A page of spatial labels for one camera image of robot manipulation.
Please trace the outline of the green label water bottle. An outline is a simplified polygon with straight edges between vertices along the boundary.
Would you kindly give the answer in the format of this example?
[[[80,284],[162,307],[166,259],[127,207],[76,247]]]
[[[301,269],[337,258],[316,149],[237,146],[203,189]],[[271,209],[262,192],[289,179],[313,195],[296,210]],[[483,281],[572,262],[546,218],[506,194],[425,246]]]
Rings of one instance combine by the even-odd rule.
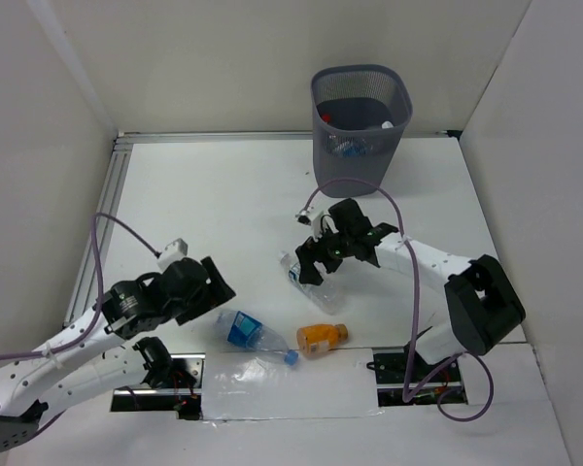
[[[300,282],[300,263],[294,254],[287,251],[279,253],[279,263],[287,279],[298,291],[307,297],[325,314],[335,316],[341,313],[344,304],[344,292],[333,280],[322,276],[320,285]]]

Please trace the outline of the blue cap water bottle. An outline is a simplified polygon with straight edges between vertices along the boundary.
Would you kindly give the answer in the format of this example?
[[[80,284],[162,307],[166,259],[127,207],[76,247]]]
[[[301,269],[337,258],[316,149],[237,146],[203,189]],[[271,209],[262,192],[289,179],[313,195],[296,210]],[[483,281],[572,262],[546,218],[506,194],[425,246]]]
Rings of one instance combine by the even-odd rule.
[[[261,359],[293,367],[299,354],[285,338],[261,321],[241,311],[220,311],[214,328],[224,341]]]

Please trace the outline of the orange juice bottle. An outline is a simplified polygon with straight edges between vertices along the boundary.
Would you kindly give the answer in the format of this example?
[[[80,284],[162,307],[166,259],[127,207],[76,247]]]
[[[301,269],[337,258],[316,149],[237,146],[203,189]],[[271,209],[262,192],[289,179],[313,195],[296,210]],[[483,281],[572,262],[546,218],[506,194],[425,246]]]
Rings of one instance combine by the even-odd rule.
[[[302,355],[314,358],[345,344],[349,330],[345,324],[314,324],[300,327],[296,340]]]

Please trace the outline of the Aquafina blue label bottle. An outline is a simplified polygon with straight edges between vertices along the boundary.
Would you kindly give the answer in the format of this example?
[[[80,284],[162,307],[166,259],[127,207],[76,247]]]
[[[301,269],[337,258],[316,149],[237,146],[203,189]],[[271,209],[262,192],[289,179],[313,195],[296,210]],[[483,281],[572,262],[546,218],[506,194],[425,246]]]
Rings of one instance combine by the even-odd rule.
[[[373,152],[373,145],[365,139],[348,139],[337,147],[337,153],[344,158],[364,157]]]

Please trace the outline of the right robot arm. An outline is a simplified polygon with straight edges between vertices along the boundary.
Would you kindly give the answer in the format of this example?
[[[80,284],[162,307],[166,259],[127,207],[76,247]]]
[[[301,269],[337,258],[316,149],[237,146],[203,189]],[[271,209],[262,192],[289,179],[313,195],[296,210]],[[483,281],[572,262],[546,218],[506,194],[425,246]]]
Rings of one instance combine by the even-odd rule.
[[[519,326],[526,311],[496,258],[453,255],[411,240],[388,223],[373,225],[356,200],[344,199],[328,211],[304,209],[296,215],[312,235],[295,253],[299,281],[320,285],[316,267],[335,272],[348,257],[418,280],[446,298],[449,319],[417,334],[404,368],[416,381],[427,380],[438,363],[465,351],[485,355]]]

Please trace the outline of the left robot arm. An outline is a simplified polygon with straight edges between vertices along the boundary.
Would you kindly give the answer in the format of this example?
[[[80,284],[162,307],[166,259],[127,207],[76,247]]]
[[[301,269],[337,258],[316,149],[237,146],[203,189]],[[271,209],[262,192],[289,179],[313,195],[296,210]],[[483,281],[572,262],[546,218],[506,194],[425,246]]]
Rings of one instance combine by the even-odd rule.
[[[0,368],[0,453],[32,440],[69,408],[106,391],[160,387],[173,360],[153,331],[203,316],[235,295],[213,260],[183,258],[113,285],[100,303],[46,342],[41,357]]]

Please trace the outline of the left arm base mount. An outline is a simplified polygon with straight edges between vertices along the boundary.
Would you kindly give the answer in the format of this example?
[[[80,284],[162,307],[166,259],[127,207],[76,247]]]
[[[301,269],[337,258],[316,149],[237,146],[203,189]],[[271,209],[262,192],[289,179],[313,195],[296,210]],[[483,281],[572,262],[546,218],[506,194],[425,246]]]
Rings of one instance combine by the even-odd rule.
[[[168,413],[177,419],[203,418],[201,390],[205,368],[204,353],[171,355],[172,368],[167,378],[154,387],[142,383],[113,392],[110,412],[117,414]]]

